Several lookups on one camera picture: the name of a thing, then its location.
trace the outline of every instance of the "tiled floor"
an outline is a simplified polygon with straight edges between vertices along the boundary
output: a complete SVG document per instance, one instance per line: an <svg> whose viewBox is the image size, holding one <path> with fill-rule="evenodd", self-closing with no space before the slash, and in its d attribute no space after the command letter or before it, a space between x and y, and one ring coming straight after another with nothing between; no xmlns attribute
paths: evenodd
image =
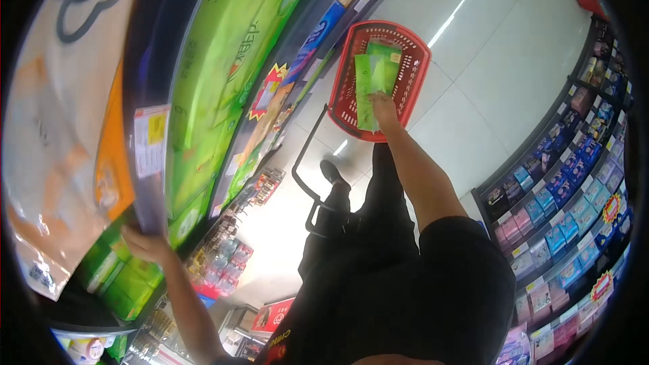
<svg viewBox="0 0 649 365"><path fill-rule="evenodd" d="M518 148L556 99L590 24L590 13L575 0L386 0L373 18L402 24L426 42L434 40L407 128L444 168L468 209L471 195L466 193ZM286 179L266 206L247 210L240 225L240 238L255 254L231 297L234 302L258 306L299 288L296 268L312 202L290 169L329 101L336 69L313 87L272 160L287 171ZM331 159L353 184L352 208L358 208L372 174L371 151L372 144L349 137L325 117L298 173L324 199L330 185L318 164Z"/></svg>

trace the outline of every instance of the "black shirt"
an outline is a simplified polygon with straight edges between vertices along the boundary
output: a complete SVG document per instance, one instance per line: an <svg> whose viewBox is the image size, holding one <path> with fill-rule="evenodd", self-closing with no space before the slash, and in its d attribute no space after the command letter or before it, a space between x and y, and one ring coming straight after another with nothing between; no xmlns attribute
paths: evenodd
<svg viewBox="0 0 649 365"><path fill-rule="evenodd" d="M255 363L349 365L401 354L446 365L492 364L514 307L515 278L506 259L480 224L465 217L429 224L419 247L419 256L404 256L332 242L327 259L303 276Z"/></svg>

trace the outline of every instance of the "red shopping basket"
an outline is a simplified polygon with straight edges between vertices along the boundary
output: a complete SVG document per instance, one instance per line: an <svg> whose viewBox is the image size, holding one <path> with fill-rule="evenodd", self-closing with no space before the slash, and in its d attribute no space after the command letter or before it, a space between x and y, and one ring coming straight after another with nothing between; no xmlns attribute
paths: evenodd
<svg viewBox="0 0 649 365"><path fill-rule="evenodd" d="M336 125L357 139L370 142L386 142L380 131L361 130L356 127L356 66L354 55L365 53L372 38L392 40L402 47L401 67L396 78L392 98L396 103L396 114L401 126L405 127L415 108L421 85L424 83L430 49L409 29L383 20L356 23L349 28L347 40L340 57L336 82L329 99L329 117Z"/></svg>

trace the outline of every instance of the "shopping basket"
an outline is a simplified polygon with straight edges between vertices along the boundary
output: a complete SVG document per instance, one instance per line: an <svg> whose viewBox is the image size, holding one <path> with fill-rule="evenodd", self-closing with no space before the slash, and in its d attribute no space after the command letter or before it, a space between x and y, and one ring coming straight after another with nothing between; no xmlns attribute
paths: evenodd
<svg viewBox="0 0 649 365"><path fill-rule="evenodd" d="M340 57L329 105L324 105L320 117L315 122L291 170L295 182L313 199L311 211L306 219L306 229L320 237L324 237L324 235L315 230L313 216L318 207L329 211L334 211L334 209L326 206L320 200L320 195L304 183L297 174L297 167L300 165L325 113L329 113L329 117L338 127L357 139L369 142L387 141L385 135L380 131L372 133L356 127L358 117L356 114L356 66L354 64L354 55L365 53L367 44L372 38L388 39L402 47L401 66L391 95L396 103L397 117L403 127L408 124L430 64L431 55L428 46L412 31L403 26L383 20L370 20L356 23L350 27Z"/></svg>

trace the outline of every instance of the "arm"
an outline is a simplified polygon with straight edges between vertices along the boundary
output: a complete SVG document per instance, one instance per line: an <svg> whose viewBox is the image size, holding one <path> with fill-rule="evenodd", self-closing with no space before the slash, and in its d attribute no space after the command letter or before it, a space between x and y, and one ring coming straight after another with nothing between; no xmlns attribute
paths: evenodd
<svg viewBox="0 0 649 365"><path fill-rule="evenodd" d="M370 100L392 151L396 173L415 208L419 231L442 217L468 217L449 177L401 127L394 101L381 92Z"/></svg>
<svg viewBox="0 0 649 365"><path fill-rule="evenodd" d="M157 263L162 268L178 332L194 362L207 365L218 358L229 357L207 308L191 286L181 260L167 240L142 235L127 226L122 227L122 235L134 256Z"/></svg>

